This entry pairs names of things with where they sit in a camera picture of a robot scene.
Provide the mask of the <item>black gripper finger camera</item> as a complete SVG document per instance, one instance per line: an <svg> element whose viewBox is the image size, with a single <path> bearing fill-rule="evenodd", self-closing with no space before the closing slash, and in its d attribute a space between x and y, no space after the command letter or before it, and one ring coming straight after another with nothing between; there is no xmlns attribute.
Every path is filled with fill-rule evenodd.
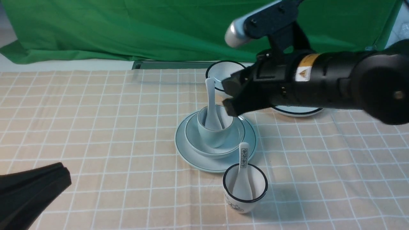
<svg viewBox="0 0 409 230"><path fill-rule="evenodd" d="M71 185L62 163L0 176L0 228L28 230L41 213Z"/></svg>

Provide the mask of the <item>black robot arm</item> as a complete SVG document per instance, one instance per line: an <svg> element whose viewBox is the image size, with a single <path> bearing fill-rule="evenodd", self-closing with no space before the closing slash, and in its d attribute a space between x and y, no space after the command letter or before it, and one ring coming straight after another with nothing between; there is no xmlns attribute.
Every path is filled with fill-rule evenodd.
<svg viewBox="0 0 409 230"><path fill-rule="evenodd" d="M277 60L228 81L249 202L186 143L204 71L1 73L1 229L407 230L408 40Z"/></svg>

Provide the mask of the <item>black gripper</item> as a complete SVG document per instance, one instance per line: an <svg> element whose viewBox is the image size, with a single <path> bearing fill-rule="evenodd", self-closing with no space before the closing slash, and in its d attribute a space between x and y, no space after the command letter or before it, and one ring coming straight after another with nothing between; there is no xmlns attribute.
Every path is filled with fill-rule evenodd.
<svg viewBox="0 0 409 230"><path fill-rule="evenodd" d="M228 74L221 80L227 114L238 117L273 106L298 106L294 87L298 63L298 51L264 50L254 65Z"/></svg>

